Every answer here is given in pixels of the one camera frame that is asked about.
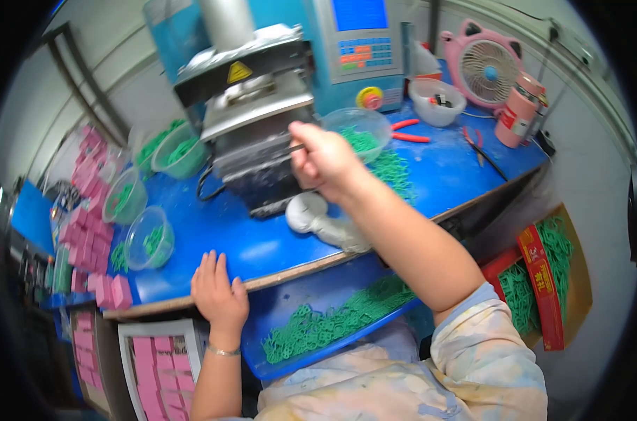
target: hand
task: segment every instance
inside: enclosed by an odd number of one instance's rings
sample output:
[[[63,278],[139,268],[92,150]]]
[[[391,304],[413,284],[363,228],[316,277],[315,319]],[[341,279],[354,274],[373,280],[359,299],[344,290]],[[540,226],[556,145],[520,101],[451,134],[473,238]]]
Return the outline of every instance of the hand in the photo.
[[[305,145],[292,153],[293,170],[303,189],[318,189],[326,200],[341,203],[350,186],[369,174],[339,134],[298,121],[288,129],[293,136],[291,146]]]
[[[248,318],[248,295],[239,277],[230,286],[226,263],[225,253],[217,263],[215,250],[204,253],[192,277],[190,295],[199,313],[211,324],[209,340],[213,346],[231,352],[239,348]]]

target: blue workbench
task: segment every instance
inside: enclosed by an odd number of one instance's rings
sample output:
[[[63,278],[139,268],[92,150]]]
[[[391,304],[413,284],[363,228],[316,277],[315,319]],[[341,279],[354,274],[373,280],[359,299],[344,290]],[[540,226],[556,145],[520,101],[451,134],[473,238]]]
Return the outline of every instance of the blue workbench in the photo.
[[[444,75],[444,80],[449,81],[448,72]],[[466,111],[486,115],[470,105]],[[394,123],[414,119],[416,114],[411,101],[406,99],[401,110],[387,113],[386,117]],[[474,151],[463,138],[463,125],[482,132],[484,151],[510,180],[547,160],[535,144],[517,149],[505,147],[493,133],[495,123],[494,119],[461,114],[457,122],[443,129],[421,122],[399,130],[429,136],[428,144],[391,140],[388,147],[409,163],[410,181],[416,193],[414,206],[423,215],[431,218],[443,214],[504,183],[488,162],[485,161],[484,168],[479,166]],[[240,276],[245,282],[340,253],[340,249],[319,241],[314,235],[290,230],[284,215],[267,220],[250,219],[242,201],[227,191],[210,202],[199,201],[195,196],[197,180],[198,174],[186,181],[156,174],[146,181],[148,206],[160,205],[165,210],[174,227],[176,248],[163,268],[126,274],[134,305],[188,296],[190,279],[202,253],[211,249],[227,253],[230,276]],[[210,176],[204,194],[219,185],[220,182]],[[340,209],[331,206],[329,213],[336,217]],[[128,230],[128,226],[115,228],[113,247],[124,241]],[[112,267],[108,273],[113,274]]]

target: blue screen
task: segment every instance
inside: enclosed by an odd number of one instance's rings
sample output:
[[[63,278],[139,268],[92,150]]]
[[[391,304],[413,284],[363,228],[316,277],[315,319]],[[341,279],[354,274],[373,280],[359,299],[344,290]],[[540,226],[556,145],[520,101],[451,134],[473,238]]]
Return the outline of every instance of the blue screen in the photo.
[[[332,0],[332,7],[338,31],[388,28],[384,0]]]

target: fan grille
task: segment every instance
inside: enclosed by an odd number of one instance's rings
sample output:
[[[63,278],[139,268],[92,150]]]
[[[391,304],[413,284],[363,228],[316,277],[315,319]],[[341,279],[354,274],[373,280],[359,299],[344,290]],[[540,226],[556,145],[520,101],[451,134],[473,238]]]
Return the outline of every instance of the fan grille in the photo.
[[[508,50],[489,40],[468,44],[461,53],[459,66],[466,89],[474,97],[489,104],[498,104],[508,99],[510,88],[520,72]],[[488,66],[493,66],[498,71],[498,77],[494,81],[484,76],[484,69]]]

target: person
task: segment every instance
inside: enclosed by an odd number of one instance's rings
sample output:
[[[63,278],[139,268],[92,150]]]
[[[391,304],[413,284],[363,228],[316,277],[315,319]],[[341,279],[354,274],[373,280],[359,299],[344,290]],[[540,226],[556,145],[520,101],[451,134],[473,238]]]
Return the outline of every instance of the person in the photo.
[[[433,312],[431,358],[419,361],[394,321],[260,392],[256,420],[544,420],[547,394],[508,306],[466,249],[376,179],[337,133],[289,126],[300,185],[339,204]],[[226,257],[205,254],[191,296],[211,324],[192,421],[239,419],[241,332],[248,298]]]

